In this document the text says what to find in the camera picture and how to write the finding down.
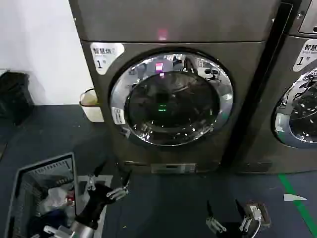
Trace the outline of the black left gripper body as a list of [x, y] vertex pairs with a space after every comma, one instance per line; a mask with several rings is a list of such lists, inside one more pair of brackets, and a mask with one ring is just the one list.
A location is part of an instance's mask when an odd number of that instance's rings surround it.
[[90, 227], [92, 229], [98, 228], [98, 220], [104, 209], [112, 201], [106, 195], [112, 192], [113, 189], [103, 184], [95, 184], [95, 190], [89, 190], [89, 200], [82, 212], [75, 217], [78, 223]]

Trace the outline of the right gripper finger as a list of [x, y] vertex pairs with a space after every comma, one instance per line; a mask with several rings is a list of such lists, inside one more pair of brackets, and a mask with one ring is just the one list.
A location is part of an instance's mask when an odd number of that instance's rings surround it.
[[242, 204], [236, 199], [235, 200], [238, 213], [240, 214], [242, 218], [242, 222], [240, 224], [239, 230], [240, 232], [247, 232], [248, 228], [245, 228], [247, 223], [251, 220], [250, 215], [246, 212], [245, 208], [242, 206]]
[[206, 218], [206, 225], [212, 232], [224, 232], [224, 226], [213, 216], [210, 202], [207, 201], [208, 217]]

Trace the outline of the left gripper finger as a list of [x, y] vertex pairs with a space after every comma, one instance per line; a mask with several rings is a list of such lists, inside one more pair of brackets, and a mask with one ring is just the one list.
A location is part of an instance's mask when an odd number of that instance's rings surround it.
[[122, 181], [122, 187], [118, 187], [116, 189], [113, 189], [112, 191], [108, 192], [106, 194], [106, 197], [108, 199], [122, 199], [125, 197], [128, 193], [128, 185], [130, 182], [130, 176], [131, 176], [132, 171], [129, 171], [126, 175], [126, 177]]
[[95, 167], [92, 174], [88, 175], [88, 180], [86, 184], [86, 190], [95, 190], [96, 189], [96, 179], [100, 175], [101, 171], [103, 170], [104, 166], [106, 165], [107, 161], [104, 160], [102, 163], [100, 163], [98, 166]]

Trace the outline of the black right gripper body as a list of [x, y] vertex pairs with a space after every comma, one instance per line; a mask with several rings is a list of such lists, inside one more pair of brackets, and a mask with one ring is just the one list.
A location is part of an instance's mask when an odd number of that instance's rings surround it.
[[241, 231], [239, 227], [227, 227], [226, 230], [217, 232], [218, 238], [243, 238], [245, 232]]

